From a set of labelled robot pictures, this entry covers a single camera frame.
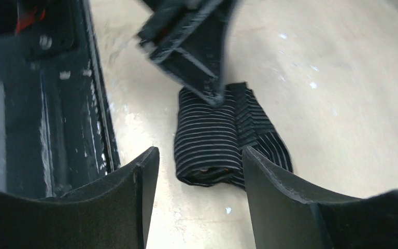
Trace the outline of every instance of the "cloth fold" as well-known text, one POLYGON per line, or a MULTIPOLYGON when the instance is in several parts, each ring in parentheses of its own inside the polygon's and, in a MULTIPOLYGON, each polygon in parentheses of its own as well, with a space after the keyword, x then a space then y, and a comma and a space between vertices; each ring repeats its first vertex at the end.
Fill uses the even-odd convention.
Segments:
POLYGON ((204 187, 229 183, 245 189, 241 154, 247 146, 293 172, 284 142, 245 82, 227 85, 218 108, 181 89, 174 143, 181 182, 204 187))

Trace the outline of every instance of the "black striped fabric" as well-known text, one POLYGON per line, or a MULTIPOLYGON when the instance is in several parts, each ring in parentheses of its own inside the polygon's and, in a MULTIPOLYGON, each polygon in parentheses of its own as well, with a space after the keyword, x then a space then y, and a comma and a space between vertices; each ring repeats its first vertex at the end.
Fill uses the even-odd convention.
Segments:
POLYGON ((241 152, 247 146, 293 171, 284 142, 245 82, 227 85, 225 102, 218 108, 186 88, 179 92, 174 154, 180 181, 204 187, 229 183, 245 189, 241 152))

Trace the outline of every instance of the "beige tabletop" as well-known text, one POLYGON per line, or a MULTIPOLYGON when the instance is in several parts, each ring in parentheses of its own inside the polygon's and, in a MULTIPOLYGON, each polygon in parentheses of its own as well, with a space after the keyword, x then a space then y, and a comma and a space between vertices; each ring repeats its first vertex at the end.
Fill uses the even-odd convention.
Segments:
MULTIPOLYGON (((148 248, 255 248, 243 191, 175 178, 181 87, 133 38, 150 13, 91 3, 121 161, 161 152, 148 248)), ((398 188, 398 0, 241 1, 226 48, 230 82, 254 90, 297 175, 363 198, 398 188)))

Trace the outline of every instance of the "bolt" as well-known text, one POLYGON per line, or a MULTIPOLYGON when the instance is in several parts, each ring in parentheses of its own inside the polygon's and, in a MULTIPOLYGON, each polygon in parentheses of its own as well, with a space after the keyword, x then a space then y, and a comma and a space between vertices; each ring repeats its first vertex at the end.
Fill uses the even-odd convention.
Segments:
POLYGON ((51 48, 52 39, 47 35, 41 35, 39 40, 40 48, 43 50, 48 50, 51 48))

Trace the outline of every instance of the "red object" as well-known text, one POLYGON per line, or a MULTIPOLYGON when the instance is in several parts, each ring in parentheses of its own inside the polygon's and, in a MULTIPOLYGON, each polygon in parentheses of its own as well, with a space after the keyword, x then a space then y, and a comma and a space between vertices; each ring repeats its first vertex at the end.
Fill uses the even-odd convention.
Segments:
POLYGON ((19 17, 18 24, 16 25, 16 34, 19 34, 22 30, 33 25, 33 23, 45 18, 45 10, 43 10, 40 15, 38 15, 37 12, 38 9, 36 7, 32 11, 24 13, 19 17))

